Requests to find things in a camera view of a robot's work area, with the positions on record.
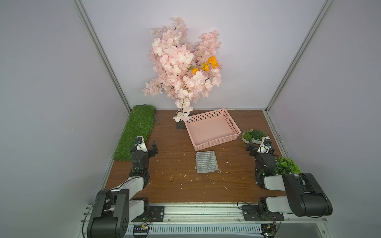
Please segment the left corner aluminium post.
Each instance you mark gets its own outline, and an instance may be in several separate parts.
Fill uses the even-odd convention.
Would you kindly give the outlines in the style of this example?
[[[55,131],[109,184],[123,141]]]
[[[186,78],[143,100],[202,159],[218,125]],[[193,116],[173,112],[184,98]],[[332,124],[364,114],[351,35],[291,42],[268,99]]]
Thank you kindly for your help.
[[[74,0],[74,5],[75,5],[75,8],[76,8],[76,11],[81,19],[81,21],[83,22],[85,28],[86,28],[86,31],[90,37],[90,40],[91,42],[93,43],[98,55],[100,56],[105,68],[106,68],[106,71],[107,73],[109,74],[116,90],[117,90],[117,93],[120,97],[120,99],[122,100],[127,112],[130,114],[131,113],[131,106],[126,98],[126,95],[123,91],[123,89],[121,88],[121,85],[117,79],[117,76],[114,72],[114,69],[106,55],[106,52],[102,46],[102,43],[96,33],[96,30],[90,20],[90,17],[85,9],[85,6],[84,6],[84,3],[83,1],[80,1],[80,0]]]

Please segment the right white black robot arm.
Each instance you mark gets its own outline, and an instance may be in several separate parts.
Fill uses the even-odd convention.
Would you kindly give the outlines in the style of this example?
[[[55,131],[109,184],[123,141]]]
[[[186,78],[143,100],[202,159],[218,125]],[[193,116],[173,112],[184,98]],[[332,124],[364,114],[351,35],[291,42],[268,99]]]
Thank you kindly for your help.
[[[271,141],[261,145],[249,143],[246,150],[256,163],[256,184],[264,190],[285,192],[285,196],[261,197],[257,205],[245,205],[241,210],[254,221],[282,221],[283,214],[320,218],[333,213],[333,207],[311,173],[302,173],[289,158],[274,156]]]

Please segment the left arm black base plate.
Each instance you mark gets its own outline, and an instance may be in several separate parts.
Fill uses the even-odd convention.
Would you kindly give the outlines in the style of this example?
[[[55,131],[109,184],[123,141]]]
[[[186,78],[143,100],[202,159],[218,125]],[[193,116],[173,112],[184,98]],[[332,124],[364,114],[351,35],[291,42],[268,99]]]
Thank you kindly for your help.
[[[163,222],[164,213],[164,206],[150,206],[148,210],[145,210],[142,215],[134,218],[132,222]]]

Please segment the corner aluminium post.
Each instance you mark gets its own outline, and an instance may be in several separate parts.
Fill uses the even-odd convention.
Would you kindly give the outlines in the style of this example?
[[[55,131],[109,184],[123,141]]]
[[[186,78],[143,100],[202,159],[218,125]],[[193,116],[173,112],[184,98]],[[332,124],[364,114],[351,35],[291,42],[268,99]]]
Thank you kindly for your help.
[[[120,97],[120,99],[122,100],[127,112],[130,114],[131,113],[131,106],[126,98],[126,95],[123,91],[123,89],[121,88],[121,85],[117,79],[117,76],[114,72],[114,69],[106,55],[106,52],[102,46],[102,43],[96,33],[96,30],[90,20],[90,17],[85,9],[85,6],[84,6],[84,3],[83,1],[80,1],[80,0],[74,0],[74,5],[75,5],[75,8],[76,8],[76,11],[81,19],[81,21],[83,22],[85,28],[86,28],[86,31],[90,37],[90,40],[91,42],[93,43],[98,55],[100,56],[105,68],[106,68],[106,71],[107,73],[109,74],[116,90],[117,90],[117,93]]]
[[[271,108],[274,106],[277,98],[280,96],[280,94],[281,94],[283,88],[285,87],[286,83],[291,78],[293,72],[295,71],[300,60],[302,59],[305,51],[307,50],[308,46],[310,45],[313,37],[315,36],[319,26],[321,25],[322,21],[324,20],[326,14],[328,13],[333,2],[334,2],[333,0],[325,0],[323,2],[321,9],[319,10],[316,18],[314,19],[311,27],[309,28],[306,36],[304,37],[300,47],[298,48],[295,56],[293,57],[293,59],[289,65],[289,67],[287,68],[281,82],[279,83],[275,93],[273,94],[268,106],[265,108],[266,114],[268,114],[270,112]]]

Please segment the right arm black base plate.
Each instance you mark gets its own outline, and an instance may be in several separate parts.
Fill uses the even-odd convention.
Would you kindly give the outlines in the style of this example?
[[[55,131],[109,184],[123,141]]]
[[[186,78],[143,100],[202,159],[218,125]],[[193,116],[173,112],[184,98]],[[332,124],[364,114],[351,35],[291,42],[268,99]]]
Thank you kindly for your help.
[[[284,221],[284,216],[281,213],[270,212],[258,205],[243,205],[241,206],[242,214],[246,222],[280,222]]]

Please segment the pink plastic basket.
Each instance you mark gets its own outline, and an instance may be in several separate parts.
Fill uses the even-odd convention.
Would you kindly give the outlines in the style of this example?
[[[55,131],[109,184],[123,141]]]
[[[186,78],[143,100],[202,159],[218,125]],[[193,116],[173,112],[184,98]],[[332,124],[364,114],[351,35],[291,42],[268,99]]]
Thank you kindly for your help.
[[[195,151],[236,140],[241,134],[226,109],[190,116],[185,126]]]

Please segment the pink cherry blossom tree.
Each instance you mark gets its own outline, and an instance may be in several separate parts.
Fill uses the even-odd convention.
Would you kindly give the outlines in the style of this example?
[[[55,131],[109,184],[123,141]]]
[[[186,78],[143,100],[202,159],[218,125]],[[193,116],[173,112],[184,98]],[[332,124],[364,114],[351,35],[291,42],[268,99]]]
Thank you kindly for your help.
[[[221,42],[217,30],[200,35],[199,42],[192,46],[187,42],[188,28],[181,17],[172,18],[172,25],[154,28],[149,32],[155,36],[149,58],[157,76],[146,82],[144,95],[155,96],[166,93],[175,100],[176,122],[186,121],[193,111],[192,103],[200,97],[208,97],[213,87],[221,83],[221,69],[209,72],[198,71],[193,74],[188,67],[201,66],[209,57],[216,56]]]

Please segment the aluminium mounting rail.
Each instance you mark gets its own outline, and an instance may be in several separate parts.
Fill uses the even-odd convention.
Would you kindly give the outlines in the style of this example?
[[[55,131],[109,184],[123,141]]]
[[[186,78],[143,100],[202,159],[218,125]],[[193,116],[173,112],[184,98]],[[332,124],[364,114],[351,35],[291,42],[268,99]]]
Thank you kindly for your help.
[[[163,222],[142,222],[143,224],[153,225],[174,225],[174,224],[276,224],[284,225],[286,223],[315,223],[326,224],[325,217],[310,218],[297,217],[293,214],[283,213],[284,221],[280,222],[255,222],[244,220],[241,206],[247,205],[244,202],[235,203],[151,203],[150,206],[164,206]],[[129,224],[141,224],[141,222],[132,222]]]

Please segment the right corner aluminium post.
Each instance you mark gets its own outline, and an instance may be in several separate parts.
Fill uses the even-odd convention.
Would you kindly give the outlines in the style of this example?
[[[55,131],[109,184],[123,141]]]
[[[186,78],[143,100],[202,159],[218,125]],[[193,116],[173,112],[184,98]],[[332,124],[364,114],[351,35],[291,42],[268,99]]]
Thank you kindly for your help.
[[[300,47],[298,48],[295,56],[293,57],[293,59],[289,65],[289,67],[287,68],[281,82],[279,83],[275,93],[273,94],[268,106],[265,108],[266,114],[268,114],[270,112],[271,108],[274,106],[277,98],[280,96],[280,94],[281,94],[283,88],[285,87],[286,83],[291,78],[293,72],[295,71],[300,60],[302,59],[305,51],[307,50],[308,46],[310,45],[313,37],[315,36],[319,26],[321,25],[322,21],[324,20],[326,14],[328,13],[333,2],[334,2],[333,0],[325,0],[323,2],[321,9],[319,10],[316,18],[314,19],[311,27],[309,28],[306,36],[304,37]]]

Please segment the grey striped dishcloth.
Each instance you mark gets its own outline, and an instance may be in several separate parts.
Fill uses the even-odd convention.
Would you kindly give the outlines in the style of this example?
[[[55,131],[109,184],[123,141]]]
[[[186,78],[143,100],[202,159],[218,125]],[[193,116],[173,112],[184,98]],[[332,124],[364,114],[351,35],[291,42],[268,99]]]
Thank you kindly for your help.
[[[195,154],[196,171],[198,174],[221,172],[214,151],[197,152]]]

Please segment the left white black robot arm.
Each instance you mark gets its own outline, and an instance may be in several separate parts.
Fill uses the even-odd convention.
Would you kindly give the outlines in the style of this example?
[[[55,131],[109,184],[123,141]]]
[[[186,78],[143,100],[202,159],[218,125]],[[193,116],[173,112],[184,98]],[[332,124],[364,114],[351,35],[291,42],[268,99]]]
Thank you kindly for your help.
[[[158,154],[155,142],[149,149],[143,136],[135,138],[131,149],[132,168],[128,179],[112,188],[103,189],[96,195],[94,203],[86,213],[81,233],[84,238],[122,238],[129,222],[149,211],[147,198],[134,198],[149,181],[149,159]]]

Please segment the orange artificial flowers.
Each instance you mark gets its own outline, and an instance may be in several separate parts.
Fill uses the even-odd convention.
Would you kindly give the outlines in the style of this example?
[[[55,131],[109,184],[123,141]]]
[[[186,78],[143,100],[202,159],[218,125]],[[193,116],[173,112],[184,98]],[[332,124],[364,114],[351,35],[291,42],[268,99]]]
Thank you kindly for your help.
[[[209,72],[212,69],[219,68],[219,62],[216,56],[209,57],[206,63],[202,63],[201,66],[189,66],[188,70],[190,70],[193,74],[196,74],[198,71],[206,71]]]

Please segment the succulents in white dish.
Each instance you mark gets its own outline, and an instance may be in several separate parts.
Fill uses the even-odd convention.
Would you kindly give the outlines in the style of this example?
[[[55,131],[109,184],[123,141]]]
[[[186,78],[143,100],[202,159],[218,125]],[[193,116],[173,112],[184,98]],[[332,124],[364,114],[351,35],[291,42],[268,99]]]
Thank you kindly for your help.
[[[263,130],[245,130],[242,135],[242,141],[246,144],[252,142],[253,144],[261,144],[263,139],[268,137],[268,134]]]

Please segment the round green leafy plant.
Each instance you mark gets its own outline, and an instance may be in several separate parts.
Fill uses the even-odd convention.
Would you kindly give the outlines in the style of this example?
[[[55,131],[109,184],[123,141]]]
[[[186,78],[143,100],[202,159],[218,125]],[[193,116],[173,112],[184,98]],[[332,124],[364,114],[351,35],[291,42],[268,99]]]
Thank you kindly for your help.
[[[301,174],[301,170],[292,159],[280,157],[277,158],[275,161],[276,165],[274,173],[276,175]]]

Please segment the green artificial grass mat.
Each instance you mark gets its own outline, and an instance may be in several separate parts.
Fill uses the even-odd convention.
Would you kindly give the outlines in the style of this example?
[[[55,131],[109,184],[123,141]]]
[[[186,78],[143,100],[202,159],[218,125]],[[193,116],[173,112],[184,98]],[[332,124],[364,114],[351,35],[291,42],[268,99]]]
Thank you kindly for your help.
[[[135,145],[135,138],[143,136],[148,139],[153,130],[154,114],[156,108],[152,105],[136,105],[126,121],[123,132],[117,143],[113,159],[116,161],[131,161],[132,154],[130,150]]]

